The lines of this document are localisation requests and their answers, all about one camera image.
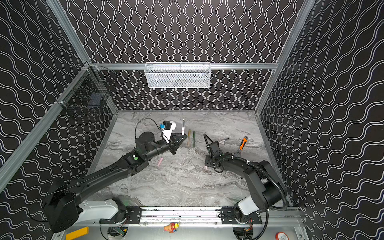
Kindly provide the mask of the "tan pen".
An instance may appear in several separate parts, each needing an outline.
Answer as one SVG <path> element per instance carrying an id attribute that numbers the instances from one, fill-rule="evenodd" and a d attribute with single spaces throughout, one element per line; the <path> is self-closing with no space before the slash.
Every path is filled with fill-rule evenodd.
<path id="1" fill-rule="evenodd" d="M 188 141 L 187 141 L 187 147 L 188 148 L 191 145 L 191 135 L 192 135 L 192 131 L 191 131 L 191 129 L 189 129 L 189 131 L 188 131 Z"/>

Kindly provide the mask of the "green pen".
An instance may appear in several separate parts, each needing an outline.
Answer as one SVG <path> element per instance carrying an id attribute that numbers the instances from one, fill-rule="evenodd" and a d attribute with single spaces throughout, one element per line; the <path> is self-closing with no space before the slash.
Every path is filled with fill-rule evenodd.
<path id="1" fill-rule="evenodd" d="M 196 131 L 193 131 L 193 143 L 192 143 L 193 148 L 196 147 Z"/>

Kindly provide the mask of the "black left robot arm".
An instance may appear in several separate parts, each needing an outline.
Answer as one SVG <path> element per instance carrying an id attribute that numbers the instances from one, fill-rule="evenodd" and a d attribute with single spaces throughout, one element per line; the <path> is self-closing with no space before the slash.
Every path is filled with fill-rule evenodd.
<path id="1" fill-rule="evenodd" d="M 152 132 L 135 139 L 136 147 L 115 163 L 88 176 L 64 181 L 55 180 L 43 198 L 43 210 L 52 232 L 59 233 L 75 224 L 85 210 L 80 204 L 94 193 L 145 169 L 152 158 L 165 152 L 176 154 L 187 135 L 172 133 L 170 140 L 156 141 Z"/>

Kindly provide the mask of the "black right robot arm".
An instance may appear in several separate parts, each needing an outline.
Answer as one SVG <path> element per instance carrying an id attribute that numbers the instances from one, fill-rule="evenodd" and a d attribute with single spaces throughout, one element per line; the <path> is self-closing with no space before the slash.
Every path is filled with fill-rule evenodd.
<path id="1" fill-rule="evenodd" d="M 287 190 L 269 162 L 251 162 L 240 153 L 225 153 L 217 141 L 207 144 L 206 148 L 206 167 L 217 173 L 232 172 L 246 181 L 249 195 L 234 205 L 237 222 L 246 222 L 253 213 L 287 210 Z"/>

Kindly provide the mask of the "red yellow toy figure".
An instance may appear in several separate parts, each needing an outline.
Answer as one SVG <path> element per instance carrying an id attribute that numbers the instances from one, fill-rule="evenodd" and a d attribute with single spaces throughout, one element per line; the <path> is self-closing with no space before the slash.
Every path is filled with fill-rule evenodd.
<path id="1" fill-rule="evenodd" d="M 167 226 L 164 226 L 164 231 L 168 233 L 175 233 L 179 227 L 179 223 L 170 223 Z"/>

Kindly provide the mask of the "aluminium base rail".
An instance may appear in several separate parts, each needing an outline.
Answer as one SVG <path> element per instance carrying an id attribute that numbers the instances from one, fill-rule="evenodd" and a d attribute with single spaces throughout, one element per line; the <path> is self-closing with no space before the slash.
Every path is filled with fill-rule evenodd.
<path id="1" fill-rule="evenodd" d="M 179 223 L 182 227 L 260 227 L 265 214 L 252 213 L 237 218 L 233 207 L 128 207 L 122 223 L 102 220 L 103 226 L 164 227 Z"/>

